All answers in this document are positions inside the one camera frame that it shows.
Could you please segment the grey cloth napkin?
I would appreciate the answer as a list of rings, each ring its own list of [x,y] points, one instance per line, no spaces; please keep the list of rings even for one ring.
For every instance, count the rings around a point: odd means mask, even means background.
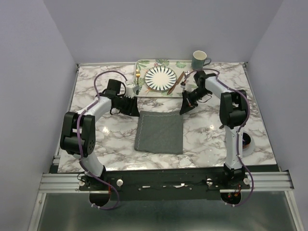
[[[179,111],[141,111],[134,149],[153,154],[183,154],[183,116]]]

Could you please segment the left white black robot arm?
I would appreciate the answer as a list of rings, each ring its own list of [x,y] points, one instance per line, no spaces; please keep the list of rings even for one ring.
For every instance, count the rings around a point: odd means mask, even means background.
[[[121,179],[116,181],[115,187],[106,181],[106,168],[94,152],[96,122],[113,109],[124,115],[139,117],[138,99],[135,95],[138,89],[136,84],[126,85],[110,79],[107,88],[98,93],[92,103],[77,112],[67,112],[64,115],[60,147],[79,161],[85,174],[91,177],[91,186],[96,190],[102,190],[106,185],[115,190],[123,185]]]

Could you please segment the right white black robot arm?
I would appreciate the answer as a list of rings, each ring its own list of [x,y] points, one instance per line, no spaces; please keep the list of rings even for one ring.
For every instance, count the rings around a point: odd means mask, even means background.
[[[183,115],[198,106],[197,101],[210,94],[220,99],[219,118],[225,128],[226,135],[226,160],[220,180],[228,189],[233,188],[245,178],[245,167],[242,162],[243,133],[250,116],[249,101],[244,90],[236,90],[221,80],[219,71],[203,68],[185,73],[181,82],[184,88],[188,77],[193,75],[197,88],[191,92],[182,92],[182,106],[180,114]]]

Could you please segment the bronze knife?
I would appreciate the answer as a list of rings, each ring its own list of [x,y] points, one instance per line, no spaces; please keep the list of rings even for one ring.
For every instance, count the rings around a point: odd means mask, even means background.
[[[171,89],[167,92],[167,95],[170,95],[172,93],[172,91],[174,90],[174,88],[181,82],[182,78],[184,77],[185,72],[183,71],[181,73],[181,75],[178,77],[178,79],[176,80],[175,84],[171,87]]]

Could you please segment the silver spoon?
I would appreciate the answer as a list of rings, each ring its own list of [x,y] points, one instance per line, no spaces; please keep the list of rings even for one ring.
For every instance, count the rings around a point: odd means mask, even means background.
[[[187,79],[189,76],[190,76],[190,71],[185,71],[185,78],[184,79]]]

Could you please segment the striped white plate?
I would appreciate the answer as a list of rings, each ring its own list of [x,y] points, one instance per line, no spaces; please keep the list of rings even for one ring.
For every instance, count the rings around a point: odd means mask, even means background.
[[[144,83],[153,91],[166,91],[171,89],[177,80],[177,74],[169,67],[154,66],[144,75]]]

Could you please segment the floral serving tray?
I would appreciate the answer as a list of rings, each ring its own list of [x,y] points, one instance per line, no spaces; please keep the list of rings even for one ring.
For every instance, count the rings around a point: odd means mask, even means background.
[[[141,59],[135,63],[140,77],[133,82],[139,85],[138,97],[181,98],[183,88],[176,81],[183,72],[192,71],[191,60]]]

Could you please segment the teal ceramic mug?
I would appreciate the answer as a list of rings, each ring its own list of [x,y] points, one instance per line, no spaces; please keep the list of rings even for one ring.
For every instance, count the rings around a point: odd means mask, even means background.
[[[191,67],[192,70],[203,69],[204,66],[212,62],[204,51],[195,51],[192,55]]]

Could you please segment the orange black object on saucer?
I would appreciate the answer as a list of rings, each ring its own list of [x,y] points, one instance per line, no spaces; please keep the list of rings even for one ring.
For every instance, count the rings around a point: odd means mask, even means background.
[[[251,137],[247,133],[243,133],[243,139],[242,139],[242,144],[243,144],[243,149],[247,148],[251,143]]]

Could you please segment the small white saucer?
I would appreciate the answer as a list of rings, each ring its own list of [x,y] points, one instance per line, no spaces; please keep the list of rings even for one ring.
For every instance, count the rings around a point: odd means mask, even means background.
[[[247,157],[250,156],[253,152],[254,152],[254,148],[255,148],[255,141],[254,139],[251,137],[251,143],[250,145],[243,149],[242,151],[242,157]]]

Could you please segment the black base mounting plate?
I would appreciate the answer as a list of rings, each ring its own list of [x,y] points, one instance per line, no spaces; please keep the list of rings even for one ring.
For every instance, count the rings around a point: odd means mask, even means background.
[[[227,193],[249,190],[246,178],[243,169],[223,167],[106,171],[103,173],[106,184],[83,176],[79,189],[106,193],[121,201],[220,200]]]

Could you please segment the gold green-handled fork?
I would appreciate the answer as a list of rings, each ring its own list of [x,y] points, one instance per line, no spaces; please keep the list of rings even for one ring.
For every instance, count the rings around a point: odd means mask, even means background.
[[[136,69],[136,85],[139,86],[140,70]]]

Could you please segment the aluminium frame rail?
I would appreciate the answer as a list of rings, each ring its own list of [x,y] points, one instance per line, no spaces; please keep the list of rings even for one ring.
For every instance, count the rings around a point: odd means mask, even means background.
[[[253,172],[254,192],[292,191],[294,189],[288,172]],[[77,174],[43,174],[39,193],[104,193],[107,190],[82,189]]]

